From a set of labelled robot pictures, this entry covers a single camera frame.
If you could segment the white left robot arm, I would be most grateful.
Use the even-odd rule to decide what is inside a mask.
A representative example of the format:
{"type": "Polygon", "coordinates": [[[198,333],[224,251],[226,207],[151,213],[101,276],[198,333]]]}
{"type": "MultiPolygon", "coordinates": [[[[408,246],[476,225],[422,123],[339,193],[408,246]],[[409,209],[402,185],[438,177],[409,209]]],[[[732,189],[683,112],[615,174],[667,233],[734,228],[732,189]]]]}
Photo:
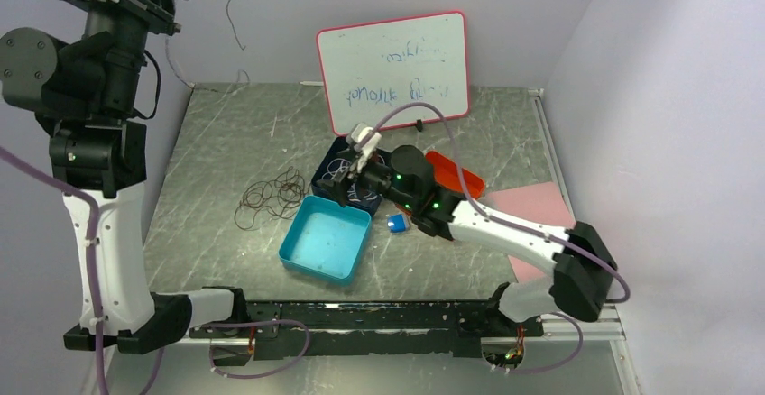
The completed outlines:
{"type": "Polygon", "coordinates": [[[51,172],[78,241],[83,290],[70,350],[147,354],[212,326],[236,337],[250,323],[231,287],[153,293],[145,275],[142,205],[146,116],[135,108],[150,34],[180,32],[175,0],[62,0],[87,15],[78,41],[23,27],[1,40],[2,97],[48,135],[51,172]]]}

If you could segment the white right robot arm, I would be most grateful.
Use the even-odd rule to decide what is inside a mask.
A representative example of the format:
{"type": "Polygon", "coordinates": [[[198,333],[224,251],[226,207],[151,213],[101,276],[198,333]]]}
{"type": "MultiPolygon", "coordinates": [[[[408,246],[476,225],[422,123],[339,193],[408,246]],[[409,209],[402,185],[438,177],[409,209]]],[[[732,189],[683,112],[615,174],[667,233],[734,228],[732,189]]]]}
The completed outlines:
{"type": "Polygon", "coordinates": [[[591,225],[543,225],[483,206],[438,184],[433,165],[412,145],[396,148],[386,162],[351,149],[340,155],[349,166],[318,181],[340,206],[349,204],[350,188],[370,191],[404,209],[424,234],[487,246],[541,271],[535,280],[499,289],[486,313],[495,334],[509,335],[543,314],[559,312],[583,322],[600,317],[617,266],[591,225]]]}

